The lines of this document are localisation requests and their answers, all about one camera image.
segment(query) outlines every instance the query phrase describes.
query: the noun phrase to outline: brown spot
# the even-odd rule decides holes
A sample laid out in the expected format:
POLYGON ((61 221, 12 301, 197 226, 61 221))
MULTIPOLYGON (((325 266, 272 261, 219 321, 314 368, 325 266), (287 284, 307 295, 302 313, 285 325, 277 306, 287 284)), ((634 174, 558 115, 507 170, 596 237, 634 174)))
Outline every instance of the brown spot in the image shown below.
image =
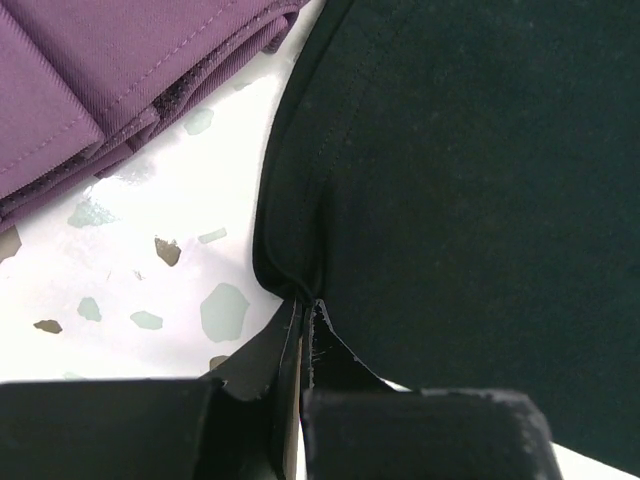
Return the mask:
POLYGON ((226 355, 218 355, 217 357, 213 357, 209 360, 209 370, 215 370, 218 368, 224 361, 229 358, 226 355))
POLYGON ((0 233, 0 263, 18 253, 21 246, 22 242, 16 227, 11 227, 6 232, 0 233))
POLYGON ((54 335, 57 335, 62 331, 62 327, 55 320, 40 320, 39 322, 34 323, 33 326, 38 330, 53 333, 54 335))
POLYGON ((175 266, 178 263, 178 260, 180 260, 180 254, 182 253, 182 250, 180 250, 180 247, 178 246, 176 241, 173 240, 171 243, 169 243, 166 240, 162 240, 158 237, 155 238, 155 241, 156 253, 158 254, 158 256, 162 260, 164 260, 165 263, 170 267, 175 266))

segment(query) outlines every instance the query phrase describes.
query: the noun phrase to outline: black cloth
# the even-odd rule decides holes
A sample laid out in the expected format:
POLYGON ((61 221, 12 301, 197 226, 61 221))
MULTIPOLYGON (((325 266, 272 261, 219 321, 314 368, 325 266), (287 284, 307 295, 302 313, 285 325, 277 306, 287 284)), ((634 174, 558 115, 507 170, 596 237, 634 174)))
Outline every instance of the black cloth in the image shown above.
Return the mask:
POLYGON ((640 472, 640 2, 328 2, 254 267, 408 387, 526 392, 640 472))

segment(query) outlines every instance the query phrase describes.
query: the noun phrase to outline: white tabletop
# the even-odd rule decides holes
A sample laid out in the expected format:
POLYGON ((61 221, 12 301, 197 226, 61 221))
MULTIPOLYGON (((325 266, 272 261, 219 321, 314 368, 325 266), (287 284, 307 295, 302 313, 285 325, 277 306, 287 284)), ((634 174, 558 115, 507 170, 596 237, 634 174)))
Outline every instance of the white tabletop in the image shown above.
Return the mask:
MULTIPOLYGON (((0 381, 195 377, 265 326, 280 299, 251 267, 262 157, 321 3, 116 174, 0 235, 0 381)), ((567 480, 635 478, 557 454, 567 480)))

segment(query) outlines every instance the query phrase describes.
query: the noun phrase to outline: folded purple cloth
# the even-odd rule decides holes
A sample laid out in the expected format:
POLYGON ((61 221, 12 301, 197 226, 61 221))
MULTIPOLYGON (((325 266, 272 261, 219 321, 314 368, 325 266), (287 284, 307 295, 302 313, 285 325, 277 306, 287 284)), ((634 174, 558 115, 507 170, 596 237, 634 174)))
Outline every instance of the folded purple cloth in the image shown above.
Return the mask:
POLYGON ((124 160, 307 0, 2 0, 0 231, 124 160))

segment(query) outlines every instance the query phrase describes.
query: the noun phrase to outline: black garment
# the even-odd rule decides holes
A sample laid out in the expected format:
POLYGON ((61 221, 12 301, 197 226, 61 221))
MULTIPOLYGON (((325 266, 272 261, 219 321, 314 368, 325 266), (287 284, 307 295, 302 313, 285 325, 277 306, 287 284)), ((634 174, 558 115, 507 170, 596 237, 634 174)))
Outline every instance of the black garment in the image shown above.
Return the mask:
POLYGON ((408 387, 526 392, 640 472, 640 3, 328 2, 278 111, 262 285, 408 387))

